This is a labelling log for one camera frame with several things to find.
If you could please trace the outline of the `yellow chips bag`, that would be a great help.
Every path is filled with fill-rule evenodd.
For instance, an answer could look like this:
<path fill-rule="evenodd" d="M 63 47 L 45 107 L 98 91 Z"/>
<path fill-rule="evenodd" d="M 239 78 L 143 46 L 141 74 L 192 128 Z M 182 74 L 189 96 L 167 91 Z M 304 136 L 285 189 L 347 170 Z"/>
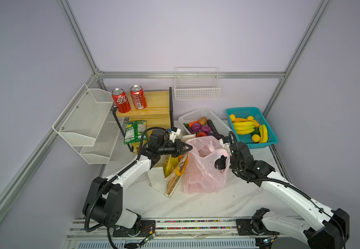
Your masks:
<path fill-rule="evenodd" d="M 164 162 L 164 166 L 163 166 L 163 171 L 164 171 L 164 176 L 165 178 L 167 178 L 178 166 L 179 164 L 179 160 L 181 159 L 181 156 L 179 157 L 173 157 L 171 155 L 169 155 L 165 162 Z"/>

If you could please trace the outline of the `white canvas tote bag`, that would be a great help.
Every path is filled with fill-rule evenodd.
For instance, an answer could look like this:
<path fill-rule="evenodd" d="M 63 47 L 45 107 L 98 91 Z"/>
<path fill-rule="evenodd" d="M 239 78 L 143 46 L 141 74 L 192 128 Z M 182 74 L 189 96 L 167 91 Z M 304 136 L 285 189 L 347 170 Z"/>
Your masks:
<path fill-rule="evenodd" d="M 150 171 L 147 172 L 151 186 L 164 194 L 166 197 L 171 197 L 173 191 L 178 186 L 178 183 L 184 174 L 186 165 L 188 163 L 187 153 L 181 156 L 179 164 L 176 169 L 167 177 L 164 176 L 163 166 L 166 158 L 169 155 L 159 155 L 148 150 L 148 145 L 146 146 L 146 151 L 152 155 L 152 165 L 153 167 Z"/>

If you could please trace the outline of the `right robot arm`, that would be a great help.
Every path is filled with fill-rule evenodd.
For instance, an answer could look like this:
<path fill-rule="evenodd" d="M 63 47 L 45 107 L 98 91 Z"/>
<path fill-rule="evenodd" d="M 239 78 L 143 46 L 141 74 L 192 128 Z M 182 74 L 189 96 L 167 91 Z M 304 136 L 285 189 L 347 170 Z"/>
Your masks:
<path fill-rule="evenodd" d="M 342 209 L 332 209 L 313 199 L 290 183 L 268 163 L 255 160 L 247 145 L 226 142 L 229 155 L 224 159 L 238 178 L 254 183 L 278 197 L 297 212 L 301 219 L 280 216 L 268 208 L 260 208 L 252 216 L 250 231 L 256 235 L 276 232 L 307 244 L 312 249 L 343 249 L 350 237 L 350 216 Z"/>

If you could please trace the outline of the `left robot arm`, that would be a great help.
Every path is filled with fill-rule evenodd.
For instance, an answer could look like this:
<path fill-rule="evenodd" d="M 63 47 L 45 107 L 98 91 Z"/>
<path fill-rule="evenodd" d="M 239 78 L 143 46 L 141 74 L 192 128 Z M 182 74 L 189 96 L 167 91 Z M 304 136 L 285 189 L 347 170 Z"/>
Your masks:
<path fill-rule="evenodd" d="M 179 138 L 181 130 L 174 127 L 146 129 L 140 137 L 137 156 L 109 178 L 96 177 L 89 188 L 82 213 L 84 231 L 100 227 L 122 227 L 131 234 L 138 234 L 141 216 L 123 207 L 123 194 L 142 174 L 152 169 L 163 155 L 178 157 L 193 147 Z"/>

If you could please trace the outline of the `pink plastic grocery bag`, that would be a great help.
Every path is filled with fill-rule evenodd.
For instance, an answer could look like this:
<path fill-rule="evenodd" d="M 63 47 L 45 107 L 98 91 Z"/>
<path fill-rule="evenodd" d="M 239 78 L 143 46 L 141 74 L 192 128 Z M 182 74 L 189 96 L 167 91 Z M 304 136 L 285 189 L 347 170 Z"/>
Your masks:
<path fill-rule="evenodd" d="M 187 153 L 188 163 L 183 174 L 185 194 L 214 193 L 223 189 L 230 169 L 230 154 L 213 136 L 192 138 L 186 141 L 193 149 Z M 215 161 L 222 155 L 228 157 L 227 168 L 215 169 Z"/>

